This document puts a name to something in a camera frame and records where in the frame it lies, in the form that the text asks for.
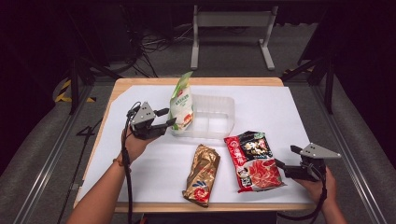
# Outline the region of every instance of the hand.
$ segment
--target hand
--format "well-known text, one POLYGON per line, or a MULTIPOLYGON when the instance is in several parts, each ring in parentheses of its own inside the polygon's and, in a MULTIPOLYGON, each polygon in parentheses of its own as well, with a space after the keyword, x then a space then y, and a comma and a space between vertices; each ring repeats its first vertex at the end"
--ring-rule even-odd
MULTIPOLYGON (((301 184, 309 192, 311 199, 318 204, 320 199, 320 194, 322 192, 322 182, 312 182, 309 180, 294 179, 297 183, 301 184)), ((336 200, 336 184, 335 178, 332 175, 329 167, 326 167, 326 189, 327 189, 327 199, 325 203, 335 203, 336 200)))
MULTIPOLYGON (((136 138, 134 134, 131 132, 131 128, 128 128, 126 136, 127 137, 125 140, 125 147, 128 150, 129 160, 131 163, 135 161, 140 155, 143 154, 143 152, 146 149, 146 146, 149 143, 151 143, 152 141, 158 138, 156 137, 147 140, 136 138)), ((124 130, 122 131, 122 135, 121 135, 121 144, 123 137, 124 137, 124 130)))

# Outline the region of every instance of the forearm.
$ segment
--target forearm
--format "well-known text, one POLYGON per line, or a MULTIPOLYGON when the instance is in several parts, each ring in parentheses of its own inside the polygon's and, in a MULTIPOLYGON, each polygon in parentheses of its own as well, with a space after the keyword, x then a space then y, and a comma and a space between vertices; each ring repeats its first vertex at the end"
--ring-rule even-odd
POLYGON ((326 224, 347 224, 336 201, 326 200, 322 205, 321 211, 326 220, 326 224))
POLYGON ((81 199, 67 223, 110 223, 124 177, 124 168, 113 162, 81 199))

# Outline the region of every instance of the wooden table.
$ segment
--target wooden table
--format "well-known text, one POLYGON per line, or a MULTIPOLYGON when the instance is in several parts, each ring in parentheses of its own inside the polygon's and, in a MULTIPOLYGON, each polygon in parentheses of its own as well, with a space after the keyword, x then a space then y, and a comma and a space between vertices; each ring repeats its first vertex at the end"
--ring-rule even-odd
MULTIPOLYGON (((92 157, 96 152, 100 142, 110 105, 130 87, 135 85, 176 85, 178 78, 122 78, 117 80, 114 90, 110 95, 109 103, 101 124, 98 137, 93 146, 90 161, 83 179, 87 177, 87 172, 92 162, 92 157)), ((277 77, 191 77, 190 84, 207 86, 273 86, 283 87, 282 81, 277 77)), ((304 210, 313 208, 312 203, 210 203, 208 208, 199 207, 188 201, 184 203, 137 203, 134 202, 134 212, 136 213, 175 213, 175 212, 231 212, 231 211, 280 211, 280 210, 304 210)), ((115 212, 128 212, 128 203, 118 203, 115 212)))

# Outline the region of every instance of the green and white package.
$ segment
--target green and white package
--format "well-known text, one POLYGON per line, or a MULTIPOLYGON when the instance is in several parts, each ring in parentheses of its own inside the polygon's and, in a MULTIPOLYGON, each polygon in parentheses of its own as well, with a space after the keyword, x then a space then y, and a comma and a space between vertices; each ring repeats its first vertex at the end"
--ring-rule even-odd
POLYGON ((184 74, 178 81, 170 101, 170 119, 177 118, 173 130, 184 131, 193 120, 192 94, 189 78, 192 72, 184 74))

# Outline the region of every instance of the white paper sheet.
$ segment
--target white paper sheet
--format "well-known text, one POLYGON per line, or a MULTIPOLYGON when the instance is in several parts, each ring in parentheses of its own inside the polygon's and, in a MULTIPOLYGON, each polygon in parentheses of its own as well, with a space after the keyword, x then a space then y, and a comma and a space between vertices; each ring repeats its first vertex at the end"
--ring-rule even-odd
MULTIPOLYGON (((132 86, 110 107, 92 162, 78 195, 78 201, 106 171, 120 152, 120 134, 126 113, 135 102, 147 101, 153 110, 169 107, 175 86, 132 86)), ((229 96, 235 99, 235 123, 230 135, 245 131, 264 132, 275 158, 287 165, 298 165, 301 157, 290 151, 290 145, 309 144, 304 126, 287 87, 264 86, 191 86, 193 94, 229 96)), ((166 116, 156 118, 163 123, 166 116)), ((221 156, 210 203, 310 203, 307 192, 293 180, 284 177, 287 186, 262 192, 239 190, 233 162, 221 140, 175 137, 170 132, 151 143, 132 164, 134 202, 188 203, 181 191, 186 188, 192 158, 199 144, 214 148, 221 156)), ((126 181, 119 202, 127 202, 126 181)))

